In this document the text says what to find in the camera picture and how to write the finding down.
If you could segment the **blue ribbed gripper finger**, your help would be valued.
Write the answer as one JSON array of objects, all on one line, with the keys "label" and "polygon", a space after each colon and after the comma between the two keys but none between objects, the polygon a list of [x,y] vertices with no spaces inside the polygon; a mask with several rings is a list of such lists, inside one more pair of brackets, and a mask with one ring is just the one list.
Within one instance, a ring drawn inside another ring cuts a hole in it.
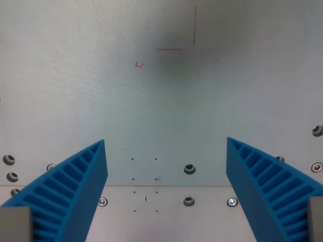
[{"label": "blue ribbed gripper finger", "polygon": [[32,181],[1,207],[31,210],[32,241],[85,241],[107,177],[100,140]]},{"label": "blue ribbed gripper finger", "polygon": [[322,184],[233,138],[226,174],[257,241],[309,241],[308,200],[322,195]]}]

